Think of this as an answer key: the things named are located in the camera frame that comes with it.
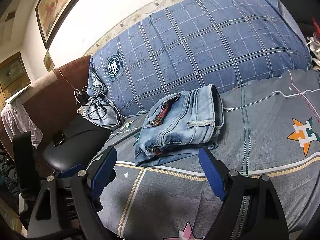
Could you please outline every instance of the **picture frame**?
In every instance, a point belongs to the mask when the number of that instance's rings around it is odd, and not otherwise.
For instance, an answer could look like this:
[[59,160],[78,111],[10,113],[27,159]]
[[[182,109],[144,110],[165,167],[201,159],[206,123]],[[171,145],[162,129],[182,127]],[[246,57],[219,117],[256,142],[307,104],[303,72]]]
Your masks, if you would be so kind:
[[48,49],[68,13],[79,0],[39,0],[36,18],[44,43]]
[[47,69],[48,72],[53,70],[53,68],[55,66],[48,50],[44,56],[43,63],[44,63],[45,68]]

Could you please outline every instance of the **cabinet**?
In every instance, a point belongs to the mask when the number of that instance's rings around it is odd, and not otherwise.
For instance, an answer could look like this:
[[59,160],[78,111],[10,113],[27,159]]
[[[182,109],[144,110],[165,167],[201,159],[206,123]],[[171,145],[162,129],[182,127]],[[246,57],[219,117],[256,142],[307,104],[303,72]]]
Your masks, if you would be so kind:
[[6,99],[30,83],[20,52],[0,63],[0,110],[4,108]]

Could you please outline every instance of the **circular logo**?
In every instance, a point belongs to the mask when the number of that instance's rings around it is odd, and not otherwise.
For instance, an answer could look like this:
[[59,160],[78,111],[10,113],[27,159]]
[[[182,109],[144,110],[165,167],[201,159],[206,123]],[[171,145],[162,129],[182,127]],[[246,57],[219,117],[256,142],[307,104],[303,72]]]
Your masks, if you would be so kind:
[[112,55],[106,63],[108,77],[110,79],[115,78],[120,72],[121,67],[123,67],[123,57],[122,54],[117,51],[117,53]]
[[91,73],[91,78],[92,78],[92,85],[96,88],[102,88],[102,82],[100,81],[100,79],[98,78],[98,76],[92,72]]

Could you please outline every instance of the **black leather cushion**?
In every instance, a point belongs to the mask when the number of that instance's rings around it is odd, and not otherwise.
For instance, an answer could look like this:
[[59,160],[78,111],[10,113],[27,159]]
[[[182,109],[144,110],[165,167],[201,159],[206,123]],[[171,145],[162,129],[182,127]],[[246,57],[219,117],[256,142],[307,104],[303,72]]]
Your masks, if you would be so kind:
[[53,141],[45,148],[43,158],[55,171],[65,171],[77,164],[87,165],[108,140],[111,130],[98,127],[77,115],[63,130],[66,137],[81,131],[91,131],[67,139],[55,147]]

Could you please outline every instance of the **metal screw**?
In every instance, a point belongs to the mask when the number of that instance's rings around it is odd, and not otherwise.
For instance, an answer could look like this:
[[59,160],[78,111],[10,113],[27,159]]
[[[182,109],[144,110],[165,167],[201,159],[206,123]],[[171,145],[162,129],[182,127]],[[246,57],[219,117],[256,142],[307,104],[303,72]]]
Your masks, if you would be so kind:
[[84,170],[78,171],[78,176],[79,177],[82,177],[84,175],[86,175],[86,172]]
[[229,171],[229,174],[230,174],[231,176],[235,177],[235,176],[238,175],[238,171],[236,171],[236,170],[230,170],[230,171]]
[[47,177],[47,182],[53,181],[54,180],[54,176],[50,175]]
[[266,174],[263,174],[261,176],[261,178],[264,180],[264,181],[268,181],[269,180],[269,177],[266,175]]

